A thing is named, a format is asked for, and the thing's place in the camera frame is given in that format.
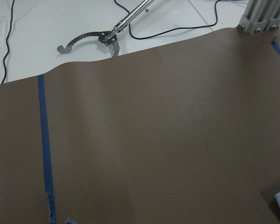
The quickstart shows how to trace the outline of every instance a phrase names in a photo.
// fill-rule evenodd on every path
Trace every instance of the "blue painter's tape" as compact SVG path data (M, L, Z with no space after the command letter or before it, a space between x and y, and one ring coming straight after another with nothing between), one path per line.
M275 49L275 51L277 52L277 54L280 56L280 48L277 44L277 37L275 37L272 41L272 46Z
M41 114L41 129L42 129L42 159L43 159L43 174L45 182L45 191L49 203L49 224L56 224L56 209L54 199L54 186L51 164L50 140L49 140L49 127L47 116L47 105L45 95L45 84L43 75L37 77L38 81L38 95L39 106Z

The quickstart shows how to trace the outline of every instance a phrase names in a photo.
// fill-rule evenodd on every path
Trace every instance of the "silver pole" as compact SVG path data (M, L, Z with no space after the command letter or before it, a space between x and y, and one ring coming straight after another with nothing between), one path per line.
M133 11L129 13L124 19L115 25L112 32L105 37L105 40L111 39L115 34L123 30L129 25L140 13L142 13L154 0L144 0Z

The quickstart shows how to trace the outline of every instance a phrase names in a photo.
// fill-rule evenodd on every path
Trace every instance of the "black cable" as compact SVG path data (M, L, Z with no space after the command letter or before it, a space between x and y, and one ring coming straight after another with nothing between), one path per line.
M6 37L7 53L6 53L6 55L4 56L4 58L3 58L4 78L3 78L2 82L1 82L1 84L4 83L4 81L5 81L5 79L6 79L6 76L7 76L7 68L6 68L6 65L5 65L5 59L7 58L8 54L9 54L8 39L9 39L9 35L10 35L10 33L11 33L11 28L12 28L11 25L12 25L12 22L13 22L14 1L15 1L15 0L13 0L13 3L12 3L12 5L11 5L11 18L10 18L9 32L8 32L7 37Z
M205 27L213 27L215 26L217 23L218 23L218 13L217 13L217 3L220 2L221 0L217 0L216 3L215 3L215 16L216 16L216 22L214 24L211 24L211 25L204 25L204 26L199 26L199 27L179 27L179 28L174 28L174 29L170 29L170 30L167 30L165 32L162 32L162 33L159 33L159 34L155 34L155 35L152 35L152 36L146 36L146 37L136 37L132 34L132 29L131 29L131 24L129 24L129 32L130 32L130 36L136 40L145 40L145 39L149 39L149 38L152 38L152 37L156 37L156 36L160 36L162 34L165 34L165 33L169 33L169 32L172 32L174 30L178 30L178 29L199 29L199 28L205 28ZM114 3L121 7L122 9L124 9L126 12L130 13L129 10L127 10L124 6L122 6L121 4L119 4L116 0L114 0Z

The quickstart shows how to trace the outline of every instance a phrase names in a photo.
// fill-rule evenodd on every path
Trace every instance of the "metal bracket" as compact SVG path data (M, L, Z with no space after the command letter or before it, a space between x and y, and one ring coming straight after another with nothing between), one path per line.
M250 0L239 27L249 35L280 25L280 0Z

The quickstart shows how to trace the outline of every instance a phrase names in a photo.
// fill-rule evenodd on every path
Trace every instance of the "white table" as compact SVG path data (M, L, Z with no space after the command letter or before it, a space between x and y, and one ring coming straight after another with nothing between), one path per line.
M131 10L141 0L118 2ZM142 41L132 39L125 29L118 34L119 55L186 40L225 27L235 27L247 2L248 0L219 2L219 21L211 28L178 30ZM11 3L12 0L0 0L0 16L5 17L6 21L4 38L9 29ZM142 37L182 26L212 24L215 21L214 4L215 0L155 0L148 12L143 12L133 21L133 33ZM125 15L126 12L116 6L113 0L16 0L9 39L7 82L45 73L66 62L89 62L111 57L109 49L97 42L96 38L80 41L68 54L61 55L56 48L60 44L65 46L80 34L110 30ZM5 49L1 58L7 51L5 39L2 41ZM1 58L0 77L3 77Z

